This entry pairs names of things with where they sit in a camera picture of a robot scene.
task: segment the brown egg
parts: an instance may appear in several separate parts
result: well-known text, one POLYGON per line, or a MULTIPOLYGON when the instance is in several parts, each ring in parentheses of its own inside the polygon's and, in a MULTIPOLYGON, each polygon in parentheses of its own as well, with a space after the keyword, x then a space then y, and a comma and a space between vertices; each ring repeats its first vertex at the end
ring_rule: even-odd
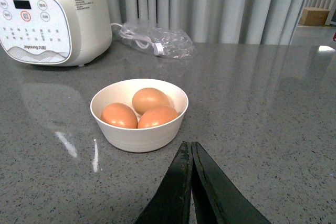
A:
POLYGON ((151 128, 170 122, 178 117, 177 111, 168 105, 159 105, 147 110, 138 123, 138 129, 151 128))
POLYGON ((101 113, 100 119, 103 122, 121 128, 136 129, 138 125, 138 119, 134 111, 119 102, 107 105, 101 113))
POLYGON ((158 105, 170 105, 168 97, 162 91, 155 88, 144 88, 136 92, 132 99, 132 105, 140 115, 158 105))

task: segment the white bowl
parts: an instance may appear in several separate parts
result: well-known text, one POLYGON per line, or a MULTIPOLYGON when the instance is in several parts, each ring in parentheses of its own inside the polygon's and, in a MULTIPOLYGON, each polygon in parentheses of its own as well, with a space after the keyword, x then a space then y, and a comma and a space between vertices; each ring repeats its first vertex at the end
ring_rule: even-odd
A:
MULTIPOLYGON (((169 82, 155 79, 132 79, 114 83, 100 90, 92 98, 90 109, 104 136, 112 145, 128 152, 150 152, 164 147, 175 138, 188 103, 185 92, 169 82), (142 88, 156 88, 164 92, 179 116, 166 124, 146 129, 125 129, 100 120, 101 112, 112 102, 124 103, 134 110, 132 98, 142 88)), ((139 120, 140 116, 136 112, 135 114, 139 120)))

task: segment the speckled countertop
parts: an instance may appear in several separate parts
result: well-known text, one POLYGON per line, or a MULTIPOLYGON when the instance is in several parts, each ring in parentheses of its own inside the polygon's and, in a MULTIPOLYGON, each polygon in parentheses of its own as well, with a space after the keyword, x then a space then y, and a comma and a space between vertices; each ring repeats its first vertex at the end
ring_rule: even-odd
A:
POLYGON ((0 223, 132 223, 182 141, 199 141, 272 223, 336 223, 335 51, 196 48, 168 60, 113 42, 65 68, 1 49, 0 223), (100 89, 133 78, 171 82, 190 100, 176 138, 154 152, 113 147, 90 113, 100 89))

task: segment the control panel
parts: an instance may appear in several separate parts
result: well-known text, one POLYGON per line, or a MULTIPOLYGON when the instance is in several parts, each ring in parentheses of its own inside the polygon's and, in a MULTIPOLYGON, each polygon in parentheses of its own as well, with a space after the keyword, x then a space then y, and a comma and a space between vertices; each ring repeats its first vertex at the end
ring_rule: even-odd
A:
POLYGON ((68 21, 56 0, 0 0, 0 42, 26 63, 60 63, 71 53, 68 21))

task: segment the curtain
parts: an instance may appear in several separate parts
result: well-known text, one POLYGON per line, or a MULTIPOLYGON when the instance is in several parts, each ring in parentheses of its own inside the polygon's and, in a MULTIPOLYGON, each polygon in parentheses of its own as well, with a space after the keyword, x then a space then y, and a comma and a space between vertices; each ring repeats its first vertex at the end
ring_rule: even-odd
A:
POLYGON ((108 0, 111 22, 137 18, 194 42, 288 45, 305 0, 108 0))

